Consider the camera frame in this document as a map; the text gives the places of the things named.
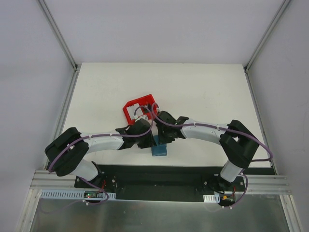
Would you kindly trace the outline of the blue leather card holder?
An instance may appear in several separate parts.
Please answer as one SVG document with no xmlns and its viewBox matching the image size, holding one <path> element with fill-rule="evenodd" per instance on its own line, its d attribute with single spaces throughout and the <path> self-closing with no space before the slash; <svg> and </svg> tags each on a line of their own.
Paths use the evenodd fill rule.
<svg viewBox="0 0 309 232">
<path fill-rule="evenodd" d="M 159 136 L 154 136 L 155 145 L 151 147 L 151 153 L 153 157 L 160 157 L 160 156 L 166 156 L 167 151 L 167 144 L 160 144 L 159 143 Z"/>
</svg>

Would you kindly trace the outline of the red plastic bin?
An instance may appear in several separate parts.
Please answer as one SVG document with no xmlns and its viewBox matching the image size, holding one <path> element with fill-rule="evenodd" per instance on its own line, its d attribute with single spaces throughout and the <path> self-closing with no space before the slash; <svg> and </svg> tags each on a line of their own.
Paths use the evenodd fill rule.
<svg viewBox="0 0 309 232">
<path fill-rule="evenodd" d="M 150 120 L 151 119 L 151 114 L 148 112 L 147 109 L 151 110 L 151 106 L 152 104 L 155 102 L 152 94 L 148 94 L 145 96 L 142 96 L 140 98 L 134 99 L 134 100 L 130 100 L 128 101 L 124 107 L 123 107 L 123 113 L 125 115 L 125 118 L 128 122 L 129 125 L 133 125 L 136 121 L 136 119 L 146 119 L 146 120 Z M 127 112 L 127 108 L 134 106 L 135 107 L 135 119 L 131 120 L 128 112 Z"/>
</svg>

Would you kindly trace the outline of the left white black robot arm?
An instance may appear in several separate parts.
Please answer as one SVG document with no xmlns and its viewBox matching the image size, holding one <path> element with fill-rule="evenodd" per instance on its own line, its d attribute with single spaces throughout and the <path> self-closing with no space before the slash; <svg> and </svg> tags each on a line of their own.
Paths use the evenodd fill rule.
<svg viewBox="0 0 309 232">
<path fill-rule="evenodd" d="M 81 133 L 76 127 L 68 128 L 45 148 L 50 162 L 48 171 L 60 177 L 73 174 L 85 179 L 91 188 L 97 188 L 101 185 L 102 176 L 94 162 L 84 159 L 85 155 L 130 149 L 133 145 L 141 149 L 152 147 L 155 145 L 153 125 L 153 122 L 139 119 L 133 125 L 101 134 Z"/>
</svg>

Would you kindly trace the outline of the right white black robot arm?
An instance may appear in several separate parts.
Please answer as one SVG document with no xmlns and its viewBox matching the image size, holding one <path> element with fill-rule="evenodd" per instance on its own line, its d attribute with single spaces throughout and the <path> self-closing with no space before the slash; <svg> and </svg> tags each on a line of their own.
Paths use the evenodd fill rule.
<svg viewBox="0 0 309 232">
<path fill-rule="evenodd" d="M 182 139 L 199 139 L 220 145 L 228 161 L 222 168 L 217 185 L 221 190 L 229 190 L 236 177 L 249 167 L 259 144 L 256 137 L 238 120 L 228 124 L 207 124 L 181 116 L 175 119 L 166 111 L 155 117 L 160 143 L 167 144 Z"/>
</svg>

